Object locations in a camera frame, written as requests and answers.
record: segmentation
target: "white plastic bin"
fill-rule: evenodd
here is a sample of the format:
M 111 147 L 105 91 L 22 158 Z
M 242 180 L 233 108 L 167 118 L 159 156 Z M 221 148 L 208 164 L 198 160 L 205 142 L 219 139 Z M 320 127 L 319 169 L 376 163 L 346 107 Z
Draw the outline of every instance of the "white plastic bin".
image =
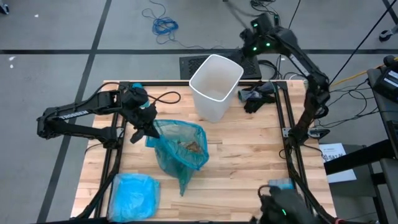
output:
M 228 58 L 210 55 L 189 80 L 199 116 L 218 122 L 229 108 L 243 68 Z

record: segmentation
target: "black floor mat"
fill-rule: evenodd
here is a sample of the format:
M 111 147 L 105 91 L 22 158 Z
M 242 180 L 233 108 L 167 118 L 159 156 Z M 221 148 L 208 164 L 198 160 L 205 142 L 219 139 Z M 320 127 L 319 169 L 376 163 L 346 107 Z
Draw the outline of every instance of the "black floor mat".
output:
M 220 54 L 220 56 L 231 59 L 232 54 Z M 200 65 L 205 62 L 209 55 L 180 57 L 180 78 L 181 80 L 189 80 L 198 70 Z M 242 80 L 260 80 L 261 72 L 257 57 L 245 60 L 241 66 L 243 67 Z

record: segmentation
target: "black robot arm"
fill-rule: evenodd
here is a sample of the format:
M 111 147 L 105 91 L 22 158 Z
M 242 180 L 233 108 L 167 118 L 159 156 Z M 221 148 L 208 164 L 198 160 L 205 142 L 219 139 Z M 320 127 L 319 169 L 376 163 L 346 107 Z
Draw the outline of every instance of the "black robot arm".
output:
M 285 55 L 290 61 L 296 66 L 296 68 L 305 76 L 308 80 L 308 89 L 305 94 L 304 112 L 301 115 L 297 124 L 292 127 L 289 131 L 286 145 L 289 150 L 297 149 L 301 143 L 307 140 L 308 128 L 313 123 L 314 119 L 321 118 L 327 115 L 328 109 L 325 103 L 330 99 L 329 92 L 329 79 L 328 77 L 319 70 L 319 68 L 308 58 L 308 56 L 302 51 L 297 43 L 297 38 L 291 30 L 285 29 L 279 26 L 276 21 L 272 23 L 268 18 L 267 14 L 262 14 L 257 19 L 251 22 L 252 29 L 245 29 L 241 33 L 241 38 L 244 41 L 244 46 L 239 51 L 238 61 L 242 62 L 245 58 L 251 58 L 263 53 L 276 53 Z M 284 220 L 286 223 L 334 223 L 337 218 L 329 215 L 325 209 L 318 203 L 316 198 L 312 195 L 311 191 L 304 184 L 300 175 L 295 170 L 292 157 L 287 154 L 287 166 L 291 178 L 297 183 L 302 189 L 303 194 L 308 198 L 309 202 L 314 207 L 320 219 L 314 219 L 308 210 L 300 209 L 301 212 L 297 212 L 298 208 L 303 206 L 303 203 L 297 201 L 296 205 L 293 202 L 292 197 L 276 197 L 271 194 L 271 197 L 263 197 L 262 199 L 262 212 L 268 214 L 266 216 L 266 222 L 262 223 L 281 223 Z M 277 204 L 278 209 L 273 209 L 277 214 L 282 214 L 281 209 L 286 210 L 287 217 L 289 217 L 288 207 L 292 207 L 292 211 L 296 211 L 292 214 L 293 219 L 282 218 L 280 216 L 269 215 L 270 210 L 273 206 L 269 204 Z
M 116 148 L 119 142 L 116 128 L 98 129 L 70 124 L 67 120 L 88 114 L 104 115 L 118 112 L 137 129 L 130 139 L 132 143 L 144 135 L 158 138 L 159 134 L 153 125 L 157 114 L 155 105 L 140 108 L 147 101 L 147 92 L 142 88 L 96 92 L 81 103 L 47 108 L 43 115 L 37 118 L 37 134 L 45 139 L 59 135 L 97 139 L 105 148 Z
M 291 144 L 303 143 L 307 139 L 308 127 L 313 120 L 327 115 L 325 103 L 330 99 L 329 78 L 302 51 L 294 33 L 281 26 L 275 26 L 267 14 L 253 20 L 251 27 L 252 30 L 245 29 L 240 35 L 244 41 L 244 46 L 239 51 L 241 61 L 263 53 L 282 54 L 288 57 L 308 80 L 305 111 L 289 133 Z M 322 108 L 326 109 L 325 112 L 317 114 Z

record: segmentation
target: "wooden tabletop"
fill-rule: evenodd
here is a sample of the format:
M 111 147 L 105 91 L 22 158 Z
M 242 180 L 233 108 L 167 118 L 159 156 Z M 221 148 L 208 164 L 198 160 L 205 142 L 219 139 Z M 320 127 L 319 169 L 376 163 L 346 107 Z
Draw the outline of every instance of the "wooden tabletop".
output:
M 305 87 L 300 80 L 287 81 L 287 84 L 294 118 L 298 121 L 303 113 Z M 117 85 L 103 88 L 113 89 L 117 89 Z M 154 150 L 145 147 L 145 138 L 136 144 L 130 143 L 129 139 L 135 130 L 132 125 L 127 125 L 119 172 L 147 174 L 160 182 L 159 209 L 151 220 L 248 221 L 260 207 L 258 187 L 267 184 L 270 179 L 289 176 L 286 161 L 278 153 L 283 149 L 283 144 L 276 104 L 264 105 L 257 113 L 248 114 L 244 112 L 238 97 L 235 97 L 223 119 L 214 124 L 196 114 L 188 86 L 146 86 L 145 89 L 154 97 L 167 91 L 179 92 L 182 99 L 176 105 L 156 104 L 157 119 L 177 119 L 199 124 L 206 131 L 210 154 L 209 161 L 201 171 L 195 173 L 185 195 L 181 197 L 178 180 L 159 168 Z M 280 92 L 280 95 L 288 125 L 283 93 Z M 162 100 L 175 99 L 175 95 L 169 95 Z M 111 120 L 111 114 L 96 116 L 93 127 L 110 126 Z M 88 147 L 97 143 L 89 141 Z M 306 144 L 318 147 L 313 139 Z M 320 153 L 307 147 L 301 149 L 310 190 L 326 211 L 335 215 Z M 97 192 L 104 157 L 105 150 L 101 146 L 86 153 L 71 217 L 82 212 Z M 108 198 L 109 194 L 106 194 L 102 216 L 106 215 Z

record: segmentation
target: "teal plastic bag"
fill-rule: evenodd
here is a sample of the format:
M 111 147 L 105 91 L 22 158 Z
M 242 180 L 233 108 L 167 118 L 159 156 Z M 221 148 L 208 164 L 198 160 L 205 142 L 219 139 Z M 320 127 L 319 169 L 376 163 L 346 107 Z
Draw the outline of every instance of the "teal plastic bag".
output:
M 125 223 L 145 220 L 159 206 L 159 182 L 145 174 L 118 174 L 113 179 L 108 220 Z
M 159 167 L 178 179 L 180 195 L 195 171 L 209 160 L 206 132 L 197 124 L 176 120 L 155 120 L 160 138 L 147 137 L 146 146 L 155 148 Z

